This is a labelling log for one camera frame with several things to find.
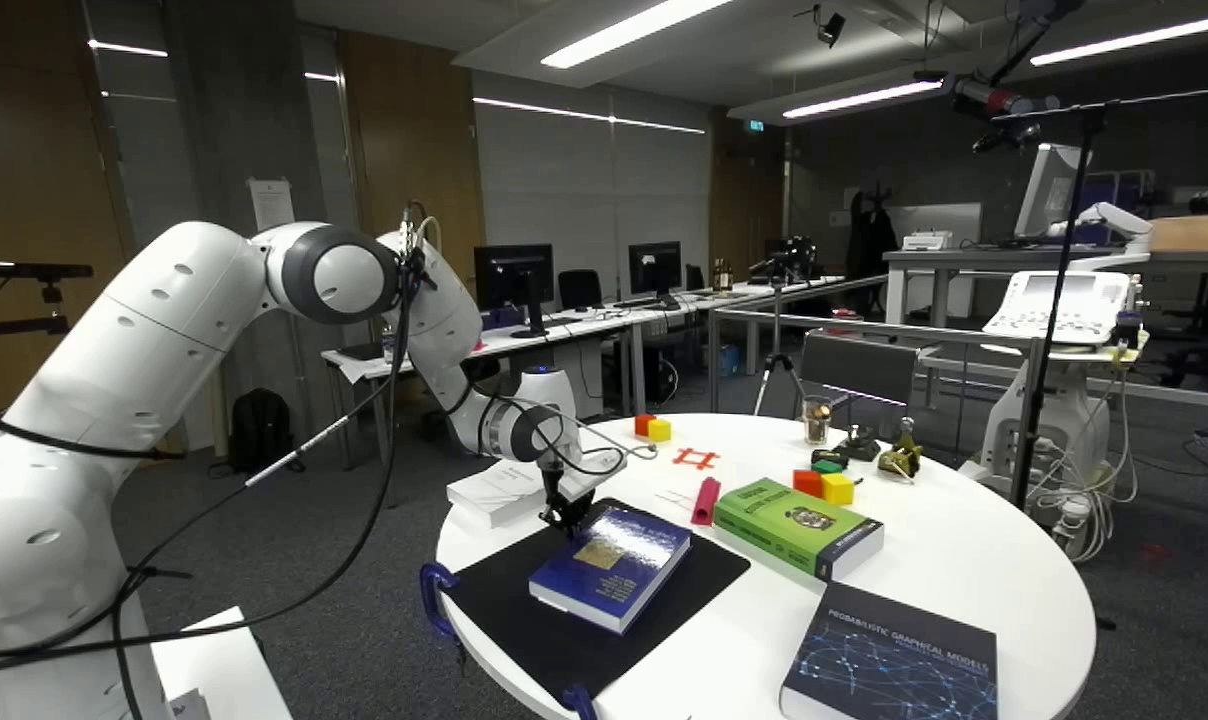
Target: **floor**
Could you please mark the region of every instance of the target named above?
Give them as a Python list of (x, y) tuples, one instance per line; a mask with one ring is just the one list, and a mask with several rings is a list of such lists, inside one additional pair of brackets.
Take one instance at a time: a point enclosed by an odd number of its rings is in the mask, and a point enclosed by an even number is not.
[[(734, 377), (725, 408), (751, 408), (758, 387), (762, 377)], [(425, 623), (418, 569), (432, 560), (447, 512), (443, 484), (477, 473), (479, 458), (447, 444), (441, 423), (421, 420), (418, 398), (399, 408), (384, 506), (367, 506), (381, 481), (367, 448), (323, 448), (175, 545), (162, 565), (190, 569), (193, 580), (152, 580), (148, 621), (182, 629), (227, 604), (249, 617), (282, 609), (337, 569), (375, 512), (363, 555), (331, 591), (255, 629), (290, 708), (306, 720), (530, 714)], [(702, 408), (707, 408), (702, 372), (661, 402), (661, 413)], [(964, 456), (949, 448), (964, 432), (931, 432), (937, 456)], [(1208, 720), (1208, 408), (1133, 402), (1133, 448), (1139, 497), (1118, 512), (1103, 555), (1080, 569), (1102, 610), (1102, 650), (1076, 714)], [(139, 555), (227, 487), (237, 476), (209, 456), (138, 473), (117, 499), (122, 545)]]

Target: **computer monitor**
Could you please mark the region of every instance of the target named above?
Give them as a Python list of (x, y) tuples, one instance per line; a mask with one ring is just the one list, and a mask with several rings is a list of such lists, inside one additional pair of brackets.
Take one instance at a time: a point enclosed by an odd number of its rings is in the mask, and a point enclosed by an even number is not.
[(1080, 146), (1039, 143), (1030, 191), (1020, 195), (1012, 236), (1025, 245), (1053, 238), (1050, 226), (1073, 215)]
[(484, 310), (523, 306), (523, 334), (545, 334), (541, 304), (554, 288), (554, 245), (484, 245), (477, 247), (477, 299)]
[(661, 304), (673, 304), (681, 272), (681, 238), (633, 245), (633, 296), (651, 291)]

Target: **small red object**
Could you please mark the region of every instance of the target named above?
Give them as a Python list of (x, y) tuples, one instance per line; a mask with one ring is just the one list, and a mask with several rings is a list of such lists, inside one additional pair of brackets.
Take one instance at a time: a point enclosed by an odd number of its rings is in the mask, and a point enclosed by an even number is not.
[(824, 481), (819, 481), (819, 473), (813, 473), (813, 468), (795, 468), (795, 473), (792, 473), (792, 484), (795, 484), (795, 493), (803, 493), (803, 497), (819, 497), (819, 493), (824, 493)]
[(702, 481), (697, 502), (693, 502), (693, 525), (714, 525), (719, 502), (719, 481), (707, 476)]

